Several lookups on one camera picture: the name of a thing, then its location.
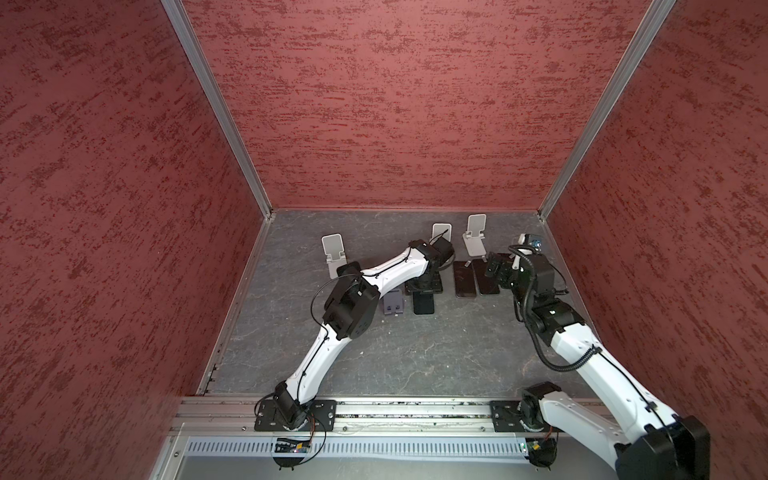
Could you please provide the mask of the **white stand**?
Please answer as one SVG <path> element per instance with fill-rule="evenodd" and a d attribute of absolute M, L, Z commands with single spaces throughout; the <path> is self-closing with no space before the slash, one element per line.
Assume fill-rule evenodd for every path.
<path fill-rule="evenodd" d="M 470 258 L 485 257 L 487 250 L 484 245 L 487 215 L 472 214 L 467 218 L 466 230 L 462 234 L 465 249 Z"/>
<path fill-rule="evenodd" d="M 328 273 L 331 279 L 338 277 L 338 269 L 348 263 L 342 235 L 334 233 L 321 238 L 326 257 Z"/>
<path fill-rule="evenodd" d="M 431 231 L 431 241 L 439 238 L 444 238 L 447 241 L 451 241 L 453 227 L 450 223 L 434 223 Z"/>

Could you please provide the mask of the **purple edged dark phone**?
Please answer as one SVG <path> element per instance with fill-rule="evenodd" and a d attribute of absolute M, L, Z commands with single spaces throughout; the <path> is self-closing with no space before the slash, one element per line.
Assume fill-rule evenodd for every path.
<path fill-rule="evenodd" d="M 475 298 L 477 296 L 474 271 L 466 261 L 452 263 L 455 295 L 458 298 Z"/>

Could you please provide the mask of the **black phone with sticker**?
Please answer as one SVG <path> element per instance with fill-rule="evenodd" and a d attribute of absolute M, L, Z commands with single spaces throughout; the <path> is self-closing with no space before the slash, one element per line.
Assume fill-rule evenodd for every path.
<path fill-rule="evenodd" d="M 475 276 L 477 289 L 480 295 L 497 295 L 500 293 L 498 283 L 493 277 L 486 275 L 488 262 L 483 259 L 474 259 L 471 267 Z"/>

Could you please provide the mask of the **grey purple folding stand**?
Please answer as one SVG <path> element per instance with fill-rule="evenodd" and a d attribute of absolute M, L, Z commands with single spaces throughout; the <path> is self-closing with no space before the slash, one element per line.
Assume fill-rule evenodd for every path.
<path fill-rule="evenodd" d="M 404 310 L 405 296 L 400 287 L 387 292 L 382 297 L 382 311 L 385 316 L 402 315 Z"/>

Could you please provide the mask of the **black phone table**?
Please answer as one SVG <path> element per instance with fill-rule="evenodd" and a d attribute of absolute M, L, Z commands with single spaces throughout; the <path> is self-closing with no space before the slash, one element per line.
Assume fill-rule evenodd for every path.
<path fill-rule="evenodd" d="M 342 277 L 344 275 L 357 275 L 361 272 L 360 263 L 353 261 L 345 265 L 339 266 L 336 270 L 337 276 Z"/>

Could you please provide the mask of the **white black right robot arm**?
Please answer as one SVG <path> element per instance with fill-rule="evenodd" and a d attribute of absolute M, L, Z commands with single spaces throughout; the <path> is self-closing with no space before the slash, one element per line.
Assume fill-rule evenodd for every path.
<path fill-rule="evenodd" d="M 643 386 L 600 342 L 583 317 L 562 300 L 557 270 L 522 245 L 491 253 L 485 271 L 514 298 L 514 311 L 537 356 L 552 371 L 576 372 L 613 419 L 595 414 L 552 382 L 526 390 L 519 404 L 531 432 L 556 428 L 588 448 L 621 479 L 707 479 L 711 437 L 694 416 L 683 417 Z"/>

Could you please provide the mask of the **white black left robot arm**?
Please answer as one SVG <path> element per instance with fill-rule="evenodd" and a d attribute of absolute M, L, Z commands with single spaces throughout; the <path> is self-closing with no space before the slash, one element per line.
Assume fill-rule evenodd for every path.
<path fill-rule="evenodd" d="M 380 299 L 404 284 L 415 293 L 431 294 L 434 279 L 454 254 L 452 243 L 440 235 L 430 241 L 413 240 L 401 253 L 371 268 L 357 262 L 337 268 L 313 345 L 272 394 L 286 429 L 304 425 L 324 377 L 347 344 L 367 331 Z"/>

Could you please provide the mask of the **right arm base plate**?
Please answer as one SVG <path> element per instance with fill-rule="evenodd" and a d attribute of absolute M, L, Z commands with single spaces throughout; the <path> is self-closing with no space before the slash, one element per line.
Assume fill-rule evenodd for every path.
<path fill-rule="evenodd" d="M 537 399 L 497 400 L 490 402 L 490 419 L 496 433 L 547 434 L 560 433 L 543 417 Z"/>

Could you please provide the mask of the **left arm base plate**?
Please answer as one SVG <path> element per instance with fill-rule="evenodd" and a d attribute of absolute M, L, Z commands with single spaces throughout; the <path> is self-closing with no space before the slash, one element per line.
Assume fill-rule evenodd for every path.
<path fill-rule="evenodd" d="M 267 399 L 259 403 L 255 413 L 253 430 L 256 432 L 310 432 L 321 433 L 334 429 L 337 402 L 316 400 L 303 406 L 284 407 L 277 400 Z"/>

